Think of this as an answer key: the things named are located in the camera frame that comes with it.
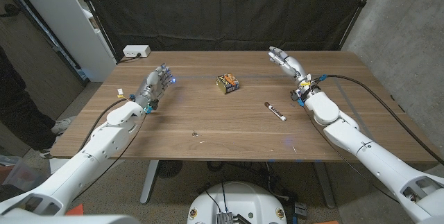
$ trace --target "cable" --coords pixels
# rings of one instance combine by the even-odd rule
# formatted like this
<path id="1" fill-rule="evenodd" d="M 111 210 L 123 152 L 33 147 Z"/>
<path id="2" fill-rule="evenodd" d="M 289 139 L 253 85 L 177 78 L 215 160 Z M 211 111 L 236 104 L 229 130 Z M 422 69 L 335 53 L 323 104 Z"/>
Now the cable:
<path id="1" fill-rule="evenodd" d="M 385 104 L 383 102 L 383 100 L 378 97 L 376 95 L 375 92 L 373 92 L 370 88 L 368 88 L 365 84 L 359 82 L 358 80 L 355 80 L 353 78 L 349 78 L 346 76 L 341 76 L 341 75 L 327 75 L 328 78 L 342 78 L 342 79 L 346 79 L 349 81 L 352 81 L 358 85 L 361 85 L 368 93 L 370 93 L 374 98 L 376 98 L 376 100 L 378 100 L 378 102 L 380 102 L 382 104 L 382 106 L 384 106 L 384 108 L 386 108 L 386 110 L 392 115 L 393 118 L 395 118 L 395 120 L 419 143 L 419 145 L 421 145 L 432 157 L 434 157 L 436 159 L 436 161 L 438 161 L 439 163 L 441 163 L 442 165 L 444 165 L 444 160 L 441 159 L 441 157 L 439 157 L 435 152 L 433 152 L 429 147 L 427 147 L 427 145 L 425 145 L 410 129 L 409 127 L 407 127 L 404 122 L 391 110 L 391 108 Z"/>
<path id="2" fill-rule="evenodd" d="M 247 170 L 247 171 L 249 171 L 249 172 L 251 172 L 251 173 L 253 173 L 253 174 L 255 174 L 255 175 L 258 175 L 258 176 L 261 177 L 261 178 L 265 178 L 265 179 L 266 179 L 266 185 L 268 185 L 269 176 L 271 176 L 271 175 L 270 175 L 270 172 L 268 172 L 268 175 L 264 175 L 264 174 L 261 173 L 260 171 L 257 171 L 257 170 L 255 170 L 255 169 L 250 168 L 250 167 L 247 167 L 247 166 L 238 165 L 238 164 L 235 164 L 235 163 L 232 163 L 232 162 L 223 162 L 223 163 L 224 163 L 224 164 L 231 165 L 231 166 L 238 167 L 238 168 L 240 168 L 240 169 Z M 261 169 L 264 168 L 264 166 L 263 166 L 262 163 L 258 162 L 258 164 L 261 166 Z M 281 190 L 289 191 L 289 190 L 288 190 L 286 187 L 284 187 L 279 181 L 276 182 L 276 186 L 277 186 L 277 187 L 280 187 Z"/>
<path id="3" fill-rule="evenodd" d="M 205 193 L 207 193 L 207 195 L 214 201 L 214 203 L 216 203 L 217 208 L 219 208 L 219 213 L 222 213 L 221 208 L 219 207 L 219 204 L 217 204 L 217 202 L 213 199 L 213 197 L 211 197 L 211 195 L 208 193 L 207 190 L 205 190 Z"/>
<path id="4" fill-rule="evenodd" d="M 223 188 L 223 182 L 222 182 L 222 192 L 223 192 L 223 204 L 225 204 L 225 212 L 228 213 L 227 202 L 225 201 L 225 189 Z"/>
<path id="5" fill-rule="evenodd" d="M 128 58 L 127 60 L 120 60 L 119 64 L 123 63 L 123 62 L 129 62 L 129 61 L 134 60 L 136 58 L 140 58 L 140 56 L 141 56 L 141 54 L 137 53 L 137 55 L 135 57 L 133 57 L 133 58 Z"/>
<path id="6" fill-rule="evenodd" d="M 333 148 L 333 150 L 336 152 L 336 154 L 338 154 L 342 160 L 344 160 L 344 162 L 346 162 L 348 164 L 348 166 L 350 166 L 354 171 L 356 171 L 356 173 L 358 173 L 365 181 L 367 181 L 370 185 L 374 186 L 374 188 L 376 188 L 377 190 L 379 190 L 381 193 L 383 193 L 384 195 L 386 195 L 387 197 L 389 197 L 390 199 L 394 200 L 395 202 L 399 203 L 395 198 L 389 196 L 386 192 L 382 191 L 382 189 L 380 189 L 378 186 L 376 186 L 375 184 L 373 184 L 372 181 L 370 181 L 367 177 L 365 177 L 363 174 L 361 174 L 361 172 L 359 172 L 351 163 L 349 163 L 349 161 L 342 156 L 342 154 L 340 154 L 340 152 L 335 149 L 335 147 L 333 147 L 333 144 L 330 143 L 328 141 L 327 138 L 324 137 L 324 135 L 319 131 L 319 129 L 316 127 L 316 125 L 314 124 L 313 120 L 310 117 L 310 114 L 308 113 L 307 109 L 305 109 L 305 107 L 302 107 L 305 111 L 305 113 L 307 113 L 308 118 L 310 119 L 311 124 L 313 125 L 313 127 L 318 131 L 318 133 L 323 137 L 323 139 L 330 145 L 330 147 Z"/>
<path id="7" fill-rule="evenodd" d="M 271 177 L 270 177 L 270 167 L 268 166 L 268 162 L 266 162 L 265 164 L 266 164 L 266 168 L 268 169 L 268 190 L 270 191 L 270 193 L 272 193 L 272 194 L 273 194 L 274 196 L 276 196 L 276 197 L 283 198 L 283 199 L 285 199 L 285 200 L 289 200 L 290 197 L 288 197 L 288 196 L 280 196 L 280 195 L 274 193 L 274 192 L 271 190 L 271 187 L 270 187 L 270 179 L 271 179 Z"/>
<path id="8" fill-rule="evenodd" d="M 83 143 L 82 143 L 82 145 L 80 145 L 80 148 L 78 149 L 77 152 L 80 152 L 80 151 L 82 150 L 82 148 L 85 147 L 85 144 L 86 144 L 86 142 L 88 141 L 89 136 L 90 136 L 91 133 L 94 131 L 95 127 L 97 126 L 97 123 L 100 121 L 100 119 L 103 117 L 103 115 L 104 115 L 109 109 L 111 109 L 112 107 L 114 107 L 117 103 L 120 103 L 120 102 L 123 102 L 123 101 L 126 101 L 126 100 L 127 100 L 126 98 L 122 98 L 122 99 L 119 99 L 119 100 L 113 102 L 110 106 L 108 106 L 108 107 L 107 107 L 107 108 L 106 108 L 106 109 L 100 114 L 100 116 L 97 118 L 96 122 L 92 125 L 91 129 L 90 129 L 89 132 L 88 132 L 88 135 L 86 136 L 85 140 L 83 140 Z"/>
<path id="9" fill-rule="evenodd" d="M 140 126 L 142 126 L 142 124 L 144 123 L 145 118 L 146 118 L 146 114 L 145 114 L 144 119 L 140 123 Z M 107 171 L 109 171 L 111 169 L 112 165 L 114 165 L 120 159 L 120 157 L 122 157 L 122 155 L 125 153 L 125 151 L 128 149 L 128 147 L 132 144 L 132 142 L 136 138 L 137 134 L 139 134 L 139 131 L 140 131 L 140 128 L 139 128 L 139 130 L 137 130 L 136 135 L 134 135 L 134 137 L 131 139 L 130 143 L 126 146 L 126 148 L 122 151 L 122 153 L 118 156 L 118 158 L 113 163 L 111 163 L 111 165 L 99 177 L 97 177 L 97 179 L 95 179 L 85 190 L 82 191 L 82 193 L 80 193 L 78 196 L 76 196 L 72 201 L 77 200 L 77 198 L 79 198 L 81 195 L 83 195 L 83 193 L 85 193 L 92 185 L 94 185 L 94 183 L 96 183 L 103 175 L 105 175 L 105 173 Z"/>

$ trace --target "wooden table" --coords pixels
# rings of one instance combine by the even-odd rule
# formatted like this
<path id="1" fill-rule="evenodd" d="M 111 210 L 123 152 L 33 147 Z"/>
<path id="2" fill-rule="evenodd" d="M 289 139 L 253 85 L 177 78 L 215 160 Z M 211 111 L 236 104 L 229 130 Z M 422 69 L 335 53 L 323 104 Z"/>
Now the wooden table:
<path id="1" fill-rule="evenodd" d="M 354 53 L 287 53 L 314 76 L 339 74 L 365 83 L 438 153 Z M 118 99 L 117 89 L 122 88 L 126 96 L 135 93 L 144 76 L 164 62 L 176 84 L 165 91 L 158 110 L 147 116 L 122 159 L 342 162 L 305 111 L 290 99 L 295 84 L 269 61 L 266 51 L 152 52 L 148 58 L 119 64 L 51 153 L 56 157 L 75 155 L 97 116 Z M 240 89 L 224 95 L 215 82 L 218 75 L 228 72 L 237 77 Z M 336 78 L 328 78 L 319 86 L 357 121 L 365 135 L 400 159 L 435 162 L 360 86 Z M 287 120 L 279 120 L 264 106 L 266 101 Z M 202 135 L 193 137 L 193 131 Z M 343 150 L 341 153 L 356 160 Z"/>

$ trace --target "black curtain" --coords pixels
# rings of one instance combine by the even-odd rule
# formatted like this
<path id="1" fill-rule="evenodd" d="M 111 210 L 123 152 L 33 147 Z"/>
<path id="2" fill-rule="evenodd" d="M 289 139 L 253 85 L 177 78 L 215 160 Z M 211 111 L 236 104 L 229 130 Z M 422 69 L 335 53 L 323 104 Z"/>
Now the black curtain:
<path id="1" fill-rule="evenodd" d="M 91 0 L 119 54 L 153 51 L 337 50 L 361 0 Z"/>

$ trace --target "whiteboard marker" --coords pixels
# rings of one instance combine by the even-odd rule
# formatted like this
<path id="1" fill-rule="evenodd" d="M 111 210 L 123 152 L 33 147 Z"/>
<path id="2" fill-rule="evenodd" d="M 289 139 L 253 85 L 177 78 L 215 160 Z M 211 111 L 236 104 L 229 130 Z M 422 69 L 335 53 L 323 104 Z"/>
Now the whiteboard marker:
<path id="1" fill-rule="evenodd" d="M 272 113 L 274 113 L 277 117 L 279 117 L 281 120 L 285 121 L 287 120 L 286 117 L 284 117 L 280 112 L 278 112 L 273 106 L 271 106 L 268 102 L 265 102 L 265 107 L 271 110 Z"/>

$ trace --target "gray wall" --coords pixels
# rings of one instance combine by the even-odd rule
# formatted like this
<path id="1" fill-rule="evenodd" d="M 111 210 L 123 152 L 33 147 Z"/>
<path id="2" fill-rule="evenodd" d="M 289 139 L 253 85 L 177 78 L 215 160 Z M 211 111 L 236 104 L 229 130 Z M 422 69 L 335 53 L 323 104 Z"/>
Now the gray wall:
<path id="1" fill-rule="evenodd" d="M 342 50 L 361 58 L 444 153 L 444 0 L 368 0 Z"/>

